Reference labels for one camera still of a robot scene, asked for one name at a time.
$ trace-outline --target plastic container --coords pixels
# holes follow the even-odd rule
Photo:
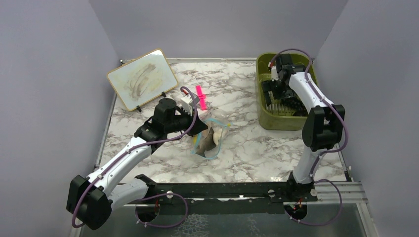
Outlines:
[[[302,63],[307,67],[309,61],[305,56],[296,53],[290,54],[294,63]],[[271,98],[273,102],[271,109],[266,108],[260,83],[264,80],[271,80],[271,72],[268,69],[268,64],[275,55],[276,53],[264,53],[256,59],[256,77],[254,83],[256,87],[257,118],[260,126],[267,130],[297,131],[302,129],[307,117],[293,116],[294,110],[281,105],[280,101],[274,100],[273,98]],[[314,83],[318,84],[313,67],[310,67],[309,73]]]

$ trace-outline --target item inside plastic bag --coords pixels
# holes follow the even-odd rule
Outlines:
[[[224,118],[211,118],[212,113],[200,116],[201,120],[207,124],[208,129],[194,136],[192,143],[194,148],[192,154],[196,154],[205,159],[214,159],[221,151],[223,139],[230,130],[231,123]]]

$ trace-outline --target cable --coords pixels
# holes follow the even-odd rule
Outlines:
[[[182,197],[181,195],[173,194],[173,193],[158,194],[158,195],[154,195],[154,196],[151,196],[151,197],[140,199],[139,201],[147,201],[147,200],[150,200],[150,199],[153,199],[153,198],[159,198],[159,197],[168,196],[168,195],[173,195],[173,196],[179,197],[180,199],[182,199],[183,203],[185,204],[185,215],[182,217],[182,219],[179,222],[177,222],[175,224],[172,224],[172,225],[168,225],[168,226],[149,224],[148,222],[142,222],[140,220],[140,218],[138,218],[137,210],[135,210],[135,217],[137,218],[137,224],[141,223],[141,224],[144,224],[144,227],[152,226],[152,227],[157,227],[157,228],[172,228],[172,227],[175,227],[175,226],[178,226],[178,225],[182,224],[186,220],[186,217],[188,217],[188,203],[186,202],[186,199],[184,197]]]
[[[336,184],[334,184],[332,181],[328,180],[328,179],[321,179],[319,181],[316,181],[315,183],[321,183],[321,182],[329,182],[337,191],[337,194],[339,195],[339,211],[337,212],[336,216],[324,223],[320,223],[320,224],[315,224],[315,223],[309,223],[309,222],[305,222],[305,221],[301,221],[301,220],[297,220],[295,218],[293,218],[288,212],[286,212],[286,214],[290,217],[291,220],[299,223],[299,224],[303,224],[306,226],[326,226],[328,224],[333,223],[335,220],[337,220],[340,216],[340,214],[342,213],[343,210],[343,202],[342,202],[342,194],[339,191],[339,188],[337,188]]]
[[[187,88],[187,87],[185,87],[185,86],[182,86],[181,88],[180,88],[180,90],[182,91],[182,90],[186,90],[189,94],[192,94],[192,92]],[[171,141],[174,141],[174,140],[178,140],[178,139],[180,139],[180,138],[182,138],[184,135],[186,135],[191,129],[192,129],[192,127],[194,126],[194,124],[195,124],[195,121],[196,121],[196,118],[197,118],[197,113],[198,113],[198,111],[197,111],[197,106],[196,106],[196,104],[195,103],[192,103],[192,107],[193,107],[193,111],[194,111],[194,115],[193,115],[193,118],[192,118],[192,123],[191,123],[191,125],[189,126],[189,128],[186,130],[186,131],[184,131],[182,134],[180,134],[179,136],[177,136],[177,137],[173,137],[173,138],[170,138],[170,139],[165,139],[165,140],[161,140],[161,141],[153,141],[153,142],[146,142],[146,143],[142,143],[142,144],[139,144],[139,145],[136,145],[136,146],[133,146],[133,147],[131,147],[130,149],[129,149],[129,151],[127,152],[127,151],[125,151],[124,153],[122,153],[118,158],[116,158],[106,169],[104,169],[101,173],[100,173],[100,175],[98,175],[98,177],[96,177],[96,179],[94,179],[93,180],[93,182],[91,182],[90,184],[89,184],[89,186],[86,188],[86,190],[83,192],[83,194],[80,196],[80,198],[79,198],[79,201],[77,202],[77,205],[76,205],[76,208],[74,209],[74,212],[73,212],[73,218],[71,219],[71,225],[74,227],[74,228],[80,228],[80,227],[82,227],[83,225],[84,225],[84,223],[81,223],[80,225],[77,225],[76,224],[76,217],[77,217],[77,213],[78,213],[78,211],[79,211],[79,208],[80,208],[80,205],[82,204],[82,201],[83,201],[83,199],[84,199],[84,197],[86,197],[86,195],[87,195],[87,193],[89,192],[89,190],[93,187],[93,185],[95,184],[95,183],[97,183],[98,181],[99,181],[99,176],[104,176],[116,163],[118,163],[122,158],[124,158],[126,155],[128,155],[128,153],[131,153],[131,152],[133,152],[135,149],[137,149],[137,148],[140,148],[140,147],[143,147],[143,146],[150,146],[150,145],[154,145],[154,144],[158,144],[158,143],[164,143],[164,142],[171,142]]]
[[[348,129],[347,129],[347,127],[346,127],[346,124],[345,124],[345,122],[343,121],[343,119],[342,119],[342,117],[340,116],[340,114],[336,111],[336,109],[329,103],[329,102],[327,102],[326,100],[324,100],[324,97],[322,96],[322,95],[320,95],[320,92],[316,89],[316,87],[313,85],[313,83],[308,79],[308,70],[310,69],[310,67],[311,67],[311,65],[313,64],[313,62],[311,61],[311,57],[310,57],[310,55],[308,55],[308,53],[307,52],[305,52],[305,51],[303,51],[303,50],[300,50],[300,49],[296,49],[296,48],[289,48],[289,49],[285,49],[285,50],[282,50],[281,52],[279,52],[279,53],[277,53],[272,59],[271,59],[271,61],[269,62],[269,65],[268,65],[268,67],[269,68],[272,68],[272,66],[273,66],[273,62],[279,57],[279,55],[281,54],[281,53],[283,53],[283,52],[286,52],[286,51],[298,51],[298,52],[301,52],[301,53],[303,53],[303,54],[305,54],[305,56],[308,58],[308,65],[307,65],[307,67],[306,67],[306,69],[305,69],[305,71],[304,71],[304,76],[305,76],[305,79],[306,79],[306,82],[308,83],[308,85],[311,87],[311,89],[314,91],[314,93],[317,95],[317,97],[320,99],[320,101],[322,101],[323,103],[325,103],[329,108],[330,108],[330,110],[336,115],[336,117],[337,117],[337,119],[340,121],[340,123],[342,124],[342,126],[343,126],[343,130],[345,131],[345,141],[343,142],[343,145],[341,146],[341,147],[339,147],[338,149],[336,149],[336,150],[326,150],[326,151],[323,151],[323,152],[320,152],[318,155],[317,155],[317,157],[316,157],[316,159],[315,159],[315,161],[314,161],[314,163],[313,163],[313,165],[311,166],[311,168],[310,168],[310,173],[309,173],[309,175],[310,175],[310,177],[312,178],[312,180],[314,181],[314,177],[313,177],[313,172],[314,172],[314,169],[316,168],[316,165],[319,163],[319,161],[320,161],[320,157],[322,157],[322,155],[324,155],[324,154],[326,154],[326,153],[335,153],[335,152],[340,152],[340,151],[342,151],[345,147],[346,147],[346,145],[348,144],[348,139],[349,139],[349,134],[348,134]],[[327,221],[327,222],[325,222],[325,223],[322,223],[322,224],[311,224],[311,223],[307,223],[307,222],[303,222],[303,221],[300,221],[300,220],[296,220],[296,219],[294,219],[294,218],[292,218],[291,216],[290,216],[290,218],[292,219],[292,220],[294,220],[294,221],[296,221],[296,222],[298,222],[298,223],[301,223],[301,224],[304,224],[304,225],[308,225],[308,226],[325,226],[325,225],[328,225],[328,224],[330,224],[330,223],[332,223],[332,222],[334,222],[339,216],[340,216],[340,213],[342,212],[342,209],[343,209],[343,203],[342,203],[342,195],[341,195],[341,193],[340,193],[340,191],[339,191],[339,189],[337,188],[337,186],[332,182],[332,181],[330,181],[330,180],[327,180],[327,179],[321,179],[321,180],[319,180],[319,181],[314,181],[314,183],[319,183],[319,182],[329,182],[330,184],[332,184],[333,185],[333,187],[336,189],[336,191],[337,191],[337,194],[339,195],[339,200],[340,200],[340,204],[339,204],[339,212],[337,213],[337,215],[333,218],[333,219],[331,219],[331,220],[329,220],[329,221]]]

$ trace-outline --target white marble surface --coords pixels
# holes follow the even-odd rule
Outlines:
[[[214,160],[191,154],[188,136],[163,144],[138,164],[122,180],[145,174],[156,182],[267,182],[286,181],[303,151],[301,131],[268,131],[256,114],[254,63],[174,63],[171,64],[179,86],[168,93],[179,101],[179,87],[193,92],[201,85],[207,106],[217,118],[234,123]],[[148,103],[142,112],[128,112],[119,98],[115,103],[100,166],[108,162],[132,137],[137,128],[153,115],[159,99]],[[326,154],[315,179],[345,180],[337,153]]]

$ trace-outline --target marble tabletop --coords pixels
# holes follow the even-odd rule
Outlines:
[[[216,118],[234,123],[213,160],[191,154],[188,136],[163,144],[150,157],[139,163],[122,180],[127,182],[145,174],[158,183],[186,182],[269,182],[286,181],[297,165],[304,148],[301,131],[269,131],[257,121],[254,87],[255,63],[172,63],[179,81],[167,93],[180,101],[180,86],[193,92],[201,85],[207,95],[207,107]],[[129,112],[117,98],[106,136],[100,166],[119,152],[146,119],[153,115],[159,99],[143,106],[142,112]],[[337,153],[326,154],[315,179],[343,181],[345,175]]]

